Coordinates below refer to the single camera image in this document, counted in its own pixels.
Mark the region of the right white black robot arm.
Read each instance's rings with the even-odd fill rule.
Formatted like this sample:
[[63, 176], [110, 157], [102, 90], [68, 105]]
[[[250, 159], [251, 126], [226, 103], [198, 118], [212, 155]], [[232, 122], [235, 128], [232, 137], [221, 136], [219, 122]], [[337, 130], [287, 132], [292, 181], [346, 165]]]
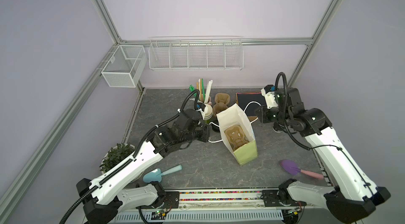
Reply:
[[278, 187], [278, 203], [318, 206], [341, 223], [351, 224], [367, 218], [391, 198], [389, 190], [377, 186], [355, 162], [325, 113], [304, 107], [298, 89], [287, 86], [285, 73], [278, 73], [275, 84], [262, 89], [262, 96], [266, 104], [255, 110], [259, 121], [272, 123], [274, 131], [286, 133], [300, 148], [316, 153], [326, 169], [323, 179], [334, 179], [327, 187], [289, 179]]

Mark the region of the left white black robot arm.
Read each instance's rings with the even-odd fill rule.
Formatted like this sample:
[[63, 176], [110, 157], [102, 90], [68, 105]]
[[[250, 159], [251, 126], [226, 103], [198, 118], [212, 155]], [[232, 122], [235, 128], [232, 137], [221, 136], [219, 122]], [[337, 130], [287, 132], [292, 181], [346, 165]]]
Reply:
[[124, 208], [159, 207], [166, 195], [158, 182], [124, 192], [124, 188], [143, 172], [169, 154], [188, 148], [193, 141], [208, 142], [209, 129], [204, 122], [204, 104], [194, 100], [193, 108], [185, 108], [199, 90], [191, 91], [175, 116], [156, 124], [140, 140], [135, 151], [105, 174], [77, 183], [80, 198], [67, 210], [64, 224], [79, 205], [83, 205], [89, 224], [107, 224]]

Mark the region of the single brown pulp cup carrier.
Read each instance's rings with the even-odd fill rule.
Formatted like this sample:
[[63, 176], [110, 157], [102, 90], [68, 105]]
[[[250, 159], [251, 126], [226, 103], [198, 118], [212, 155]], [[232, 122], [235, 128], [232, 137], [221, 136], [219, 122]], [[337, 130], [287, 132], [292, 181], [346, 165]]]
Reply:
[[226, 129], [225, 135], [233, 151], [249, 143], [242, 127], [239, 125], [234, 125]]

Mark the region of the white green paper bag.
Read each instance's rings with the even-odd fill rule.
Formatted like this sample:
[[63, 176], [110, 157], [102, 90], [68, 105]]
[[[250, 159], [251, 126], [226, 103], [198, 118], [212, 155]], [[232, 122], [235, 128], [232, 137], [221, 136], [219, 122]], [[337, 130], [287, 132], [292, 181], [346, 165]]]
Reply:
[[217, 115], [217, 120], [217, 123], [211, 122], [210, 125], [219, 129], [222, 143], [240, 166], [258, 157], [252, 122], [238, 104], [220, 112]]

